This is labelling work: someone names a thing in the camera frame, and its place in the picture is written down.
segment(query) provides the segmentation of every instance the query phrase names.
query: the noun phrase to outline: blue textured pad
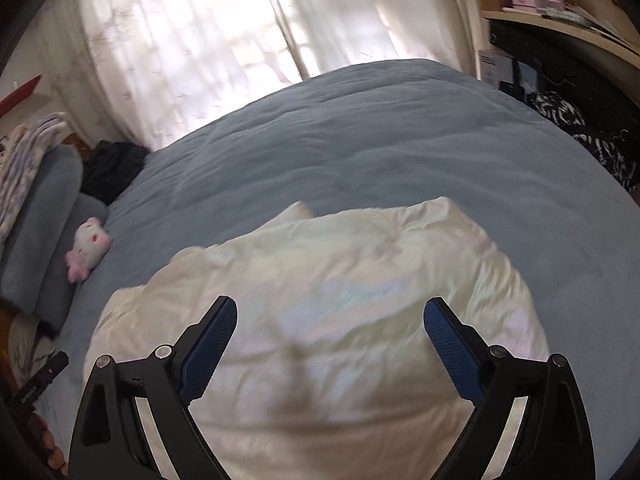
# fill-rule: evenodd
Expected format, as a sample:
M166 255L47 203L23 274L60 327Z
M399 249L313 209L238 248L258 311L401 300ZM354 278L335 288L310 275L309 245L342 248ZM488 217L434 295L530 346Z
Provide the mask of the blue textured pad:
M204 394L226 345L236 329L238 309L227 300L203 330L180 370L180 399L185 405Z
M424 306L424 329L447 369L458 395L477 408L484 396L480 365L435 300Z

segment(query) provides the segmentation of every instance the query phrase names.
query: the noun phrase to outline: gray pillow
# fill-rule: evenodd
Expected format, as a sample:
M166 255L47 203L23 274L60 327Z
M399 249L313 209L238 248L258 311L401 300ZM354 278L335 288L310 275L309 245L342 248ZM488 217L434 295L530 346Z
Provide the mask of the gray pillow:
M104 224L107 215L107 206L98 199L83 193L78 195L56 249L53 251L34 311L35 315L42 321L46 321L55 332L60 332L62 329L76 289L76 284L72 285L66 279L65 253L73 246L74 235L80 224L92 216Z
M0 258L0 295L33 314L42 279L82 181L73 146L58 146L42 159L31 190Z

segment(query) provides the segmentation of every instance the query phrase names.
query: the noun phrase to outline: bed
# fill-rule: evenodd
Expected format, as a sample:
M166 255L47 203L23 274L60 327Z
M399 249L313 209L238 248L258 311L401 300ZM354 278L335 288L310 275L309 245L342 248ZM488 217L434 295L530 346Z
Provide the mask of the bed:
M572 363L597 478L640 436L640 208L552 123L426 60L350 66L267 96L148 157L110 206L113 245L76 291L68 369L39 401L68 453L82 362L110 295L177 251L245 234L302 200L316 215L447 196L521 272Z

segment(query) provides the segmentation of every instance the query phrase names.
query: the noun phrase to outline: plush toy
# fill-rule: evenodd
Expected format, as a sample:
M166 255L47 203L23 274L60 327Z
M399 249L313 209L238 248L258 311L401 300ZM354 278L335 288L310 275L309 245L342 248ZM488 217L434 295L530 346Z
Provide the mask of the plush toy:
M84 282L98 266L110 245L111 238L100 227L100 221L96 217L91 217L82 224L76 231L74 248L65 254L69 283Z

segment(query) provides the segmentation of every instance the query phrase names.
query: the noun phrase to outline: metal screw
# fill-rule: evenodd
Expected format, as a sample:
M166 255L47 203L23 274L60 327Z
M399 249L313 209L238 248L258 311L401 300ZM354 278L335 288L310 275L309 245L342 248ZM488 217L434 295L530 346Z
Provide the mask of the metal screw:
M104 368L109 364L109 361L111 361L111 358L108 355L101 355L95 360L95 365L98 368Z
M493 345L491 348L489 348L489 352L491 352L491 355L497 358L503 358L503 357L507 357L507 349L504 346L500 346L500 345Z
M164 359L165 357L169 357L171 355L172 348L169 345L162 345L156 348L154 352L158 359Z
M566 360L566 357L560 354L554 354L551 360L556 366L559 367L567 366L569 364L569 361Z

